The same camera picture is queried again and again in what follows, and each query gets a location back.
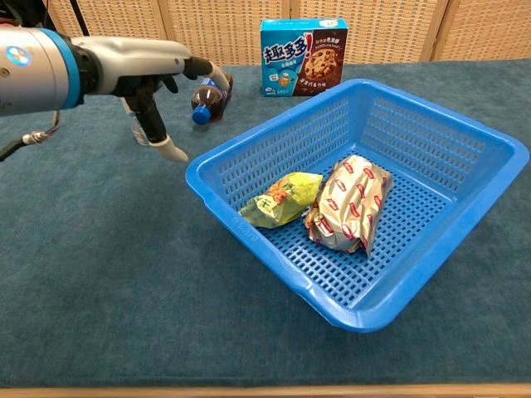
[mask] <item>woven panel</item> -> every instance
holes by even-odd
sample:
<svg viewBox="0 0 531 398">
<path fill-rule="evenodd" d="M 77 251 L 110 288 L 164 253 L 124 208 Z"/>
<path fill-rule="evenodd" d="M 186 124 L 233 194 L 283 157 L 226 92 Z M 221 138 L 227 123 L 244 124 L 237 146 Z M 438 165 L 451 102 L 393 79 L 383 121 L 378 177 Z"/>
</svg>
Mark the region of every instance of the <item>woven panel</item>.
<svg viewBox="0 0 531 398">
<path fill-rule="evenodd" d="M 91 35 L 166 39 L 157 0 L 78 0 Z"/>
<path fill-rule="evenodd" d="M 69 0 L 48 0 L 51 20 L 59 33 L 67 36 L 83 36 Z"/>
<path fill-rule="evenodd" d="M 287 0 L 166 0 L 161 6 L 172 38 L 224 66 L 260 64 L 261 20 L 289 16 Z"/>
<path fill-rule="evenodd" d="M 531 57 L 530 0 L 461 0 L 441 60 Z"/>
<path fill-rule="evenodd" d="M 437 0 L 300 1 L 303 18 L 342 17 L 348 23 L 347 63 L 420 61 Z"/>
</svg>

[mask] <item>table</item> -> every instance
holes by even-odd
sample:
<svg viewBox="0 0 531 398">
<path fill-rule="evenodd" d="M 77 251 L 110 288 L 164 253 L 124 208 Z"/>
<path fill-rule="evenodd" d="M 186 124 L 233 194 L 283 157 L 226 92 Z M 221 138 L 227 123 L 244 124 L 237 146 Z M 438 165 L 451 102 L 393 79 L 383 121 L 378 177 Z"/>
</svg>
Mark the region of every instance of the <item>table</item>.
<svg viewBox="0 0 531 398">
<path fill-rule="evenodd" d="M 262 98 L 258 67 L 227 69 L 235 89 L 221 122 L 193 124 L 197 82 L 183 76 L 178 95 L 156 95 L 191 158 L 305 100 Z M 343 78 L 353 77 L 412 92 L 531 148 L 529 60 L 345 66 Z M 0 119 L 0 143 L 50 122 L 50 113 Z M 0 396 L 41 391 L 16 387 L 531 395 L 529 166 L 402 314 L 370 334 L 329 326 L 291 293 L 205 210 L 185 167 L 139 146 L 110 97 L 64 112 L 54 137 L 0 165 L 0 386 L 14 388 Z"/>
</svg>

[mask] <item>bottle label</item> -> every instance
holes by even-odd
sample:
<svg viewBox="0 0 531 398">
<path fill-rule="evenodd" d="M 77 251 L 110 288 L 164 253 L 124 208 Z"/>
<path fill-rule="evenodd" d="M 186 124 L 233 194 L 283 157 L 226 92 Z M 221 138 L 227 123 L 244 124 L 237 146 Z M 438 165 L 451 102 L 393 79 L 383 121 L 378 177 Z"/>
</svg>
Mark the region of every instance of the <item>bottle label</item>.
<svg viewBox="0 0 531 398">
<path fill-rule="evenodd" d="M 216 83 L 214 83 L 214 80 L 212 80 L 210 77 L 205 77 L 202 82 L 201 82 L 201 85 L 211 85 L 211 86 L 214 86 L 216 87 L 220 93 L 222 93 L 222 97 L 223 97 L 223 102 L 227 101 L 227 95 L 228 93 L 225 91 L 225 90 L 221 90 Z"/>
</svg>

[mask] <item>soda bottle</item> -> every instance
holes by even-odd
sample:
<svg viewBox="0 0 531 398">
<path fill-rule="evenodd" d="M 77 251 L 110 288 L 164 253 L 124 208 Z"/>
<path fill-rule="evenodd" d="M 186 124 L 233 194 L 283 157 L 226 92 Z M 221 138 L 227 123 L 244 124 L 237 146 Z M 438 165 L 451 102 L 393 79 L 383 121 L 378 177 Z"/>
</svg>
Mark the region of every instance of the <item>soda bottle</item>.
<svg viewBox="0 0 531 398">
<path fill-rule="evenodd" d="M 210 78 L 205 78 L 192 95 L 192 119 L 197 124 L 221 119 L 223 111 L 231 98 L 234 79 L 229 73 L 225 77 L 229 82 L 229 90 L 221 90 Z"/>
</svg>

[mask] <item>cookie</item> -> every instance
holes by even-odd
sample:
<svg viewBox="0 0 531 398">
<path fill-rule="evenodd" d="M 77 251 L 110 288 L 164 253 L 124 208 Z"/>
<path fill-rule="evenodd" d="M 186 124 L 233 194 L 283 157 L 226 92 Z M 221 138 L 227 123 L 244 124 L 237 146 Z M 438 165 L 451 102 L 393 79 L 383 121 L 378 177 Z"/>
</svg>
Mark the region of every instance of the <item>cookie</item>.
<svg viewBox="0 0 531 398">
<path fill-rule="evenodd" d="M 304 72 L 308 79 L 319 80 L 333 73 L 337 66 L 336 51 L 326 48 L 318 50 L 310 56 Z"/>
</svg>

